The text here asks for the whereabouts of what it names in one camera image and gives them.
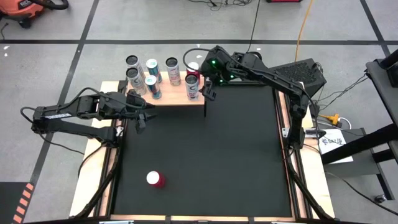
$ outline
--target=white can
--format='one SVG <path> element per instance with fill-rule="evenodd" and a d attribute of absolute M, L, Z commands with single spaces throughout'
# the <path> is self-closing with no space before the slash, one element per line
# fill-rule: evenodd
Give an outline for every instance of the white can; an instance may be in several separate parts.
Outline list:
<path fill-rule="evenodd" d="M 126 58 L 127 68 L 136 68 L 141 76 L 142 80 L 145 80 L 144 69 L 141 66 L 141 63 L 138 60 L 138 57 L 135 55 L 130 55 Z"/>
<path fill-rule="evenodd" d="M 137 91 L 138 94 L 145 95 L 147 92 L 147 88 L 145 88 L 145 83 L 142 80 L 141 76 L 139 75 L 138 69 L 136 68 L 129 68 L 126 71 L 127 79 L 129 80 L 133 89 Z"/>
<path fill-rule="evenodd" d="M 197 100 L 199 97 L 198 77 L 189 74 L 185 77 L 185 86 L 187 87 L 187 96 L 189 100 Z"/>
<path fill-rule="evenodd" d="M 181 84 L 180 67 L 176 58 L 170 57 L 166 60 L 167 73 L 169 74 L 170 83 L 173 86 Z"/>

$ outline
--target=wheel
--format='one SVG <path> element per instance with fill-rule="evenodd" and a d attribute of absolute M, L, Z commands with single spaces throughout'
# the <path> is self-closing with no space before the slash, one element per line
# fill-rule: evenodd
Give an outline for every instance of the wheel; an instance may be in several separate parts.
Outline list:
<path fill-rule="evenodd" d="M 385 195 L 378 195 L 374 198 L 374 201 L 377 203 L 383 203 L 387 200 Z"/>
<path fill-rule="evenodd" d="M 30 21 L 30 19 L 23 19 L 18 21 L 18 23 L 24 29 L 29 29 L 32 26 L 32 21 Z"/>

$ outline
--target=gray floor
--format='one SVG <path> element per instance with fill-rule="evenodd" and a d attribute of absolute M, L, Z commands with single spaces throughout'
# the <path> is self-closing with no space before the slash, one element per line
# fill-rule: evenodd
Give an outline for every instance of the gray floor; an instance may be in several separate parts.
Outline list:
<path fill-rule="evenodd" d="M 43 141 L 30 131 L 30 125 L 19 115 L 22 106 L 54 105 L 57 103 L 72 65 L 75 51 L 86 26 L 91 6 L 97 0 L 69 0 L 66 11 L 47 11 L 31 29 L 21 29 L 14 21 L 0 21 L 6 40 L 68 40 L 67 43 L 5 44 L 0 42 L 0 103 L 4 118 L 0 121 L 0 181 L 29 181 Z M 300 4 L 268 4 L 261 0 L 255 40 L 291 40 L 286 45 L 252 44 L 267 66 L 294 60 L 295 42 L 309 0 Z M 398 40 L 398 2 L 396 0 L 367 0 L 371 13 L 384 40 Z M 161 70 L 164 61 L 193 47 L 210 48 L 206 41 L 220 40 L 229 52 L 247 50 L 247 44 L 227 44 L 233 40 L 250 39 L 257 1 L 248 6 L 222 7 L 213 12 L 206 4 L 183 0 L 99 0 L 87 40 L 159 40 L 155 45 L 103 42 L 85 44 L 78 52 L 80 59 L 67 93 L 67 101 L 86 86 L 100 88 L 103 80 L 124 79 L 124 59 L 136 54 L 142 61 L 156 58 Z M 383 58 L 382 47 L 367 45 L 331 45 L 336 40 L 374 40 L 375 32 L 360 0 L 315 0 L 302 35 L 303 40 L 329 40 L 320 44 L 301 45 L 299 59 L 313 58 L 323 65 L 328 80 L 323 96 L 343 90 L 363 75 L 365 63 Z M 163 40 L 191 40 L 185 44 Z M 392 52 L 398 46 L 389 45 Z M 201 62 L 205 52 L 192 52 L 189 61 Z M 383 109 L 373 84 L 368 80 L 335 101 L 324 114 L 339 113 L 348 118 L 354 128 L 364 127 L 367 132 L 389 124 L 391 120 Z M 89 121 L 74 121 L 90 124 Z M 84 151 L 85 138 L 55 134 L 54 142 Z M 44 162 L 26 222 L 67 218 L 76 187 L 77 169 L 82 158 L 78 154 L 50 146 Z M 383 162 L 388 181 L 398 197 L 396 162 Z M 381 194 L 376 176 L 348 179 L 364 194 Z M 339 180 L 328 177 L 331 199 L 336 217 L 346 221 L 368 223 L 398 223 L 392 214 L 381 210 L 356 195 Z M 398 210 L 397 201 L 383 205 Z"/>

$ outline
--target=silver can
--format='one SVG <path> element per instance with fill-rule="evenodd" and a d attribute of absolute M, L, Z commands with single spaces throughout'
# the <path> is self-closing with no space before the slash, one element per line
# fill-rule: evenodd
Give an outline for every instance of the silver can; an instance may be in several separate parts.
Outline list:
<path fill-rule="evenodd" d="M 141 76 L 139 75 L 138 69 L 136 68 L 129 68 L 126 71 L 127 79 L 129 80 L 133 89 L 137 91 L 138 94 L 145 95 L 147 89 L 145 88 L 144 81 L 142 80 Z"/>
<path fill-rule="evenodd" d="M 197 100 L 199 96 L 198 77 L 189 74 L 185 77 L 185 86 L 187 87 L 187 96 L 189 100 Z"/>
<path fill-rule="evenodd" d="M 149 75 L 145 79 L 145 84 L 148 87 L 148 90 L 152 93 L 153 99 L 159 99 L 162 97 L 162 92 L 160 91 L 159 84 L 157 82 L 157 77 L 154 75 Z"/>
<path fill-rule="evenodd" d="M 144 69 L 141 66 L 141 63 L 138 60 L 138 57 L 135 55 L 130 55 L 126 58 L 127 68 L 136 68 L 139 72 L 139 75 L 142 78 L 142 81 L 145 81 L 145 73 Z"/>
<path fill-rule="evenodd" d="M 159 70 L 159 65 L 156 61 L 156 59 L 149 59 L 146 63 L 149 75 L 154 75 L 157 78 L 157 83 L 162 82 L 162 74 L 160 73 Z"/>
<path fill-rule="evenodd" d="M 180 67 L 176 58 L 168 58 L 166 60 L 167 73 L 169 74 L 170 83 L 173 86 L 181 84 Z"/>

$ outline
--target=wooden frame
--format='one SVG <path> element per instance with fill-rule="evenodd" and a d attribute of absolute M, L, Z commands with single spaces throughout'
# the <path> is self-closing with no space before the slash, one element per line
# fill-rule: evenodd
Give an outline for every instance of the wooden frame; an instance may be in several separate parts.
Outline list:
<path fill-rule="evenodd" d="M 187 100 L 186 91 L 185 91 L 185 80 L 182 79 L 182 84 L 180 86 L 171 86 L 167 72 L 162 72 L 163 82 L 160 84 L 160 90 L 163 93 L 163 100 L 153 100 L 150 96 L 150 93 L 146 93 L 143 97 L 149 102 L 156 105 L 202 105 L 204 104 L 203 97 L 198 101 L 189 101 Z M 103 82 L 101 85 L 101 91 L 117 91 L 119 82 Z M 289 127 L 289 116 L 287 107 L 285 104 L 284 94 L 279 92 L 276 97 L 279 97 L 281 115 L 282 118 L 278 117 L 278 120 L 282 120 L 284 122 L 285 127 Z M 102 127 L 102 126 L 110 126 L 111 121 L 98 121 L 93 120 L 92 126 Z M 309 113 L 303 119 L 303 127 L 311 128 L 313 126 L 311 116 Z M 318 149 L 317 142 L 315 139 L 306 139 L 305 144 L 309 146 L 313 146 Z M 93 150 L 98 148 L 100 143 L 95 139 L 89 139 L 85 157 L 89 155 Z M 76 186 L 75 197 L 73 199 L 70 216 L 76 215 L 79 213 L 83 207 L 87 204 L 87 202 L 92 198 L 93 194 L 99 187 L 101 172 L 104 166 L 105 159 L 105 148 L 102 148 L 98 151 L 92 158 L 86 161 L 86 164 L 82 167 L 80 172 L 80 178 L 78 179 L 78 183 Z M 330 194 L 325 178 L 325 173 L 323 171 L 322 160 L 320 154 L 316 152 L 314 149 L 304 146 L 300 151 L 301 160 L 303 164 L 303 171 L 305 176 L 305 181 L 307 183 L 307 189 L 311 192 L 315 200 L 321 205 L 324 211 L 330 216 L 334 217 L 333 207 L 330 200 Z M 110 168 L 113 164 L 113 159 L 116 154 L 116 149 L 111 149 L 111 154 L 109 156 L 108 167 L 106 170 L 109 172 Z M 291 157 L 292 163 L 297 171 L 297 158 L 295 156 Z M 103 193 L 101 199 L 101 208 L 99 210 L 99 216 L 105 216 L 106 209 L 108 206 L 108 199 L 110 196 L 110 186 L 112 182 L 109 183 L 106 190 Z M 300 211 L 300 217 L 306 218 L 306 210 L 305 203 L 303 199 L 303 195 L 297 185 L 295 184 L 295 191 L 297 195 L 298 202 L 298 210 Z M 255 217 L 255 222 L 269 222 L 269 221 L 279 221 L 279 222 L 293 222 L 295 221 L 295 214 L 293 210 L 292 204 L 292 192 L 289 188 L 290 193 L 290 204 L 292 208 L 293 217 Z M 165 215 L 111 215 L 112 220 L 153 220 L 153 221 L 162 221 L 165 220 Z M 226 222 L 248 222 L 248 217 L 194 217 L 194 216 L 171 216 L 172 221 L 198 221 L 198 220 L 208 220 L 208 221 L 226 221 Z"/>

